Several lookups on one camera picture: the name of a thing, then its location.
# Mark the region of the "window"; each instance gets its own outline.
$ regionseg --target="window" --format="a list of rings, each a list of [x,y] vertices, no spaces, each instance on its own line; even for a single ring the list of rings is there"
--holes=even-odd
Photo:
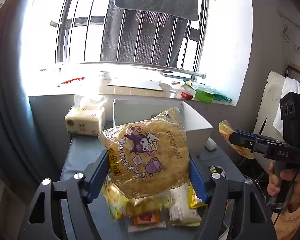
[[[103,28],[108,4],[109,0],[64,0],[60,14],[60,24],[57,25],[56,63],[100,61]],[[178,54],[178,69],[198,72],[207,4],[208,0],[198,0],[199,20],[188,21]],[[194,75],[187,73],[170,72],[165,75],[196,79]]]

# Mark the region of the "table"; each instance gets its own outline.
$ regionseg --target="table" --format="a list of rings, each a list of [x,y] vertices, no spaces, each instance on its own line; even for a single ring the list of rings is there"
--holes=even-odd
[[[106,123],[105,128],[108,127],[111,127],[110,122]],[[77,172],[84,171],[89,163],[96,161],[103,149],[104,147],[95,137],[75,136],[71,141],[60,180],[67,180]],[[206,166],[218,165],[223,167],[229,180],[239,182],[244,180],[244,177],[238,168],[219,147],[212,152],[209,152],[204,148],[198,159]],[[61,200],[61,207],[68,240],[73,240],[75,239],[75,235],[70,220],[67,200]],[[124,218],[112,221],[102,192],[100,192],[98,198],[89,204],[88,207],[102,239],[137,240],[141,237],[144,240],[166,240],[173,239],[174,237],[177,239],[192,239],[197,229],[196,227],[173,227],[169,225],[167,223],[169,214],[166,211],[162,212],[162,219],[166,221],[167,229],[153,229],[144,232],[129,233],[127,226],[130,224],[130,219]],[[227,211],[229,212],[227,212],[225,216],[226,224],[230,221],[229,214],[231,210],[232,209],[228,207]]]

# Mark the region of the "white box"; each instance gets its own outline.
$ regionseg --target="white box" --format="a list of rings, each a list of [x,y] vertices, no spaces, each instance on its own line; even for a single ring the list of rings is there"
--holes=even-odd
[[[178,107],[186,130],[189,153],[199,155],[205,146],[213,126],[184,101],[158,100],[114,100],[113,126],[149,120],[170,107]]]

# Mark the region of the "curtain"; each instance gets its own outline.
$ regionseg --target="curtain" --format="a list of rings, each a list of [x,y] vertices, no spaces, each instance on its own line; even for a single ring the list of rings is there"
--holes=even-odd
[[[22,86],[20,41],[27,3],[7,0],[0,9],[0,168],[12,183],[37,187],[44,178],[58,180],[60,170],[35,127]]]

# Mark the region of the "gray wall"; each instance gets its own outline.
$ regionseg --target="gray wall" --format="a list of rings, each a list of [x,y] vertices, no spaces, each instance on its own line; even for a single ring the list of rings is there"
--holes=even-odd
[[[204,104],[191,101],[189,104],[205,117],[214,127],[211,137],[232,158],[241,159],[225,142],[218,132],[218,124],[228,120],[238,130],[253,131],[267,76],[270,71],[283,74],[289,60],[287,44],[282,38],[282,22],[277,12],[278,4],[290,3],[289,0],[252,0],[253,37],[249,67],[241,95],[236,107],[220,104]],[[64,116],[73,105],[73,95],[54,95],[30,97],[35,121],[59,166],[62,167],[69,146]]]

